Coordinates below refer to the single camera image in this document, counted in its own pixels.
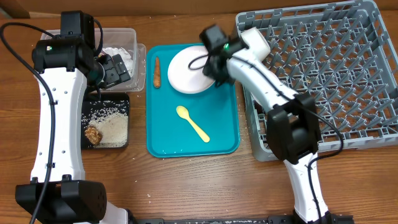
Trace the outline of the brown food scrap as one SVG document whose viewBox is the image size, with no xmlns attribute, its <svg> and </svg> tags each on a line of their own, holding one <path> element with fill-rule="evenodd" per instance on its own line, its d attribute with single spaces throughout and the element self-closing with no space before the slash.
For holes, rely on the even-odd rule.
<svg viewBox="0 0 398 224">
<path fill-rule="evenodd" d="M 98 145 L 103 138 L 102 134 L 94 126 L 87 127 L 84 134 L 89 142 L 95 146 Z"/>
</svg>

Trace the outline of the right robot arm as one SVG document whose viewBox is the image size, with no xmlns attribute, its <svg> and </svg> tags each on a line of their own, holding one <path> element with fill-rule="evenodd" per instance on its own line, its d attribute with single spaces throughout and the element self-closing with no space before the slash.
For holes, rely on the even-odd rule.
<svg viewBox="0 0 398 224">
<path fill-rule="evenodd" d="M 200 40 L 208 51 L 203 74 L 219 85 L 239 81 L 266 112 L 267 145 L 288 170 L 296 221 L 321 223 L 329 211 L 317 171 L 321 134 L 315 100 L 283 84 L 266 68 L 263 60 L 271 48 L 257 28 L 231 38 L 213 25 L 200 33 Z"/>
</svg>

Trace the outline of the large white plate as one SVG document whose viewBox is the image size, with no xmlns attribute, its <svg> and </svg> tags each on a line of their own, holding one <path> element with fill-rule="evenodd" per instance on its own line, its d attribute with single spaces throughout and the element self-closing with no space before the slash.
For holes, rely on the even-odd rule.
<svg viewBox="0 0 398 224">
<path fill-rule="evenodd" d="M 207 50 L 202 45 L 187 47 L 177 53 L 168 67 L 171 86 L 184 94 L 197 94 L 207 90 L 214 80 L 203 74 L 200 68 L 206 63 Z"/>
</svg>

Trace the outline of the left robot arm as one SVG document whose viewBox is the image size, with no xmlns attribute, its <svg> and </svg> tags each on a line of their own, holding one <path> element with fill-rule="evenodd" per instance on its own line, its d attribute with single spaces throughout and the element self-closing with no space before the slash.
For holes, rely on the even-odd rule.
<svg viewBox="0 0 398 224">
<path fill-rule="evenodd" d="M 31 71 L 40 89 L 39 143 L 30 182 L 16 187 L 16 202 L 41 223 L 133 223 L 107 199 L 102 183 L 88 181 L 81 158 L 85 95 L 130 79 L 119 55 L 101 55 L 99 23 L 81 11 L 61 15 L 60 33 L 37 42 Z"/>
</svg>

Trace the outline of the white plastic cup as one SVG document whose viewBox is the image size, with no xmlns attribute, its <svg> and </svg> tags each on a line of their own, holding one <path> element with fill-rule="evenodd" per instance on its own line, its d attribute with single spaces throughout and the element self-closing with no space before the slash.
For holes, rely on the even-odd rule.
<svg viewBox="0 0 398 224">
<path fill-rule="evenodd" d="M 271 48 L 267 40 L 256 27 L 242 32 L 241 38 L 258 60 L 263 61 L 270 54 Z"/>
</svg>

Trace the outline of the white napkin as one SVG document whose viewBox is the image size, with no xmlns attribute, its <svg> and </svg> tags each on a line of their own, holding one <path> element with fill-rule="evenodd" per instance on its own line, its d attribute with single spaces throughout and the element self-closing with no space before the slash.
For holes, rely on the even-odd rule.
<svg viewBox="0 0 398 224">
<path fill-rule="evenodd" d="M 134 61 L 131 57 L 131 54 L 124 48 L 114 48 L 114 47 L 105 47 L 102 49 L 104 54 L 108 54 L 110 56 L 115 56 L 115 55 L 120 55 L 128 72 L 130 77 L 133 77 L 133 72 L 134 72 Z"/>
</svg>

